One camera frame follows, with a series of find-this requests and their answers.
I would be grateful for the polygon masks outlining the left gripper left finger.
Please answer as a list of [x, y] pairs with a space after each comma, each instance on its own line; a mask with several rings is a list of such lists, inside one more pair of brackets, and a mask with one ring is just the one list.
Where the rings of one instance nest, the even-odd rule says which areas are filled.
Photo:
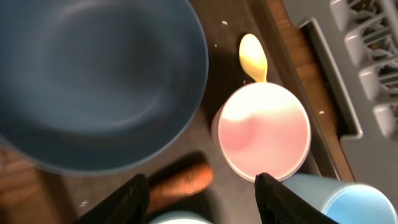
[[73, 224], [145, 223], [149, 196], [149, 181], [137, 174]]

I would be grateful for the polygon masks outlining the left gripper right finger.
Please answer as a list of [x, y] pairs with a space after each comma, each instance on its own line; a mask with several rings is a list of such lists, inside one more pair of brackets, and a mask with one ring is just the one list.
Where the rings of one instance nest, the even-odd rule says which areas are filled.
[[262, 224], [336, 224], [268, 173], [257, 175], [254, 186]]

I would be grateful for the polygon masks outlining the light blue small bowl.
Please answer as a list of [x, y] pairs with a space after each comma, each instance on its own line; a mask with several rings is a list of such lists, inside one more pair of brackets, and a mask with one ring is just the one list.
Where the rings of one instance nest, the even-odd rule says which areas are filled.
[[162, 214], [149, 224], [212, 224], [201, 215], [193, 212], [175, 211]]

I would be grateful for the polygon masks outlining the light blue plastic cup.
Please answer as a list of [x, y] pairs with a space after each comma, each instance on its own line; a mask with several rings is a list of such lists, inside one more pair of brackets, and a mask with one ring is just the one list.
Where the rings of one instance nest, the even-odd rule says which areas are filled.
[[294, 174], [282, 183], [337, 223], [397, 224], [389, 199], [370, 185], [309, 174]]

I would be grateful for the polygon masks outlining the pink plastic cup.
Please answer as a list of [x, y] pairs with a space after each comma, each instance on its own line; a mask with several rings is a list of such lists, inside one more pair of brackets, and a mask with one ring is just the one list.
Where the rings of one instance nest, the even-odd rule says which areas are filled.
[[296, 173], [311, 144], [303, 105], [275, 83], [251, 83], [236, 90], [211, 123], [211, 137], [227, 164], [254, 181], [261, 173], [283, 181]]

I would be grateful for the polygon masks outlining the grey dishwasher rack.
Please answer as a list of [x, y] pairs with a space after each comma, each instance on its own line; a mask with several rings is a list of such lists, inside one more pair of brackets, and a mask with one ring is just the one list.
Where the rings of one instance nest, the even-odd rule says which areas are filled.
[[397, 2], [284, 0], [306, 29], [348, 132], [354, 178], [397, 200]]

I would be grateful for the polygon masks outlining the orange carrot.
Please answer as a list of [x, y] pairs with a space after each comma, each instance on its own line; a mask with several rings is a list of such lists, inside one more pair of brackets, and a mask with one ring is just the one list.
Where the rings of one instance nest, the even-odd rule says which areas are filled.
[[204, 191], [213, 180], [213, 169], [205, 162], [178, 171], [150, 188], [147, 214], [152, 214]]

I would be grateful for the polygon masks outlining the dark blue bowl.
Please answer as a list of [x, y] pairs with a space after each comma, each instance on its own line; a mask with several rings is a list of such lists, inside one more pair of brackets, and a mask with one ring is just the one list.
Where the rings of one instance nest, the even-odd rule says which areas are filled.
[[142, 164], [197, 112], [200, 20], [180, 1], [2, 1], [1, 141], [48, 170]]

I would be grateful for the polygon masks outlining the yellow plastic spoon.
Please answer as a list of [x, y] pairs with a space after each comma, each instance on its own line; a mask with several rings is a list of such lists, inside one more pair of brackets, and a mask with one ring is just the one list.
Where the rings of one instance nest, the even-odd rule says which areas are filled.
[[239, 44], [239, 61], [242, 69], [255, 82], [266, 82], [268, 61], [259, 39], [245, 34]]

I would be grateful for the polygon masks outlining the brown serving tray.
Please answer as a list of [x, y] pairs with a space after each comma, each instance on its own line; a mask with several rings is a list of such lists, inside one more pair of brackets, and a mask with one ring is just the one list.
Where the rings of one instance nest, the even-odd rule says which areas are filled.
[[124, 172], [92, 177], [63, 177], [75, 216], [79, 218], [138, 173], [156, 183], [190, 164], [206, 161], [214, 179], [203, 192], [168, 210], [199, 213], [212, 223], [260, 223], [254, 184], [228, 165], [210, 134], [216, 112], [250, 78], [243, 72], [238, 45], [246, 33], [259, 28], [246, 1], [192, 1], [206, 36], [209, 70], [206, 91], [190, 125], [167, 149], [151, 160]]

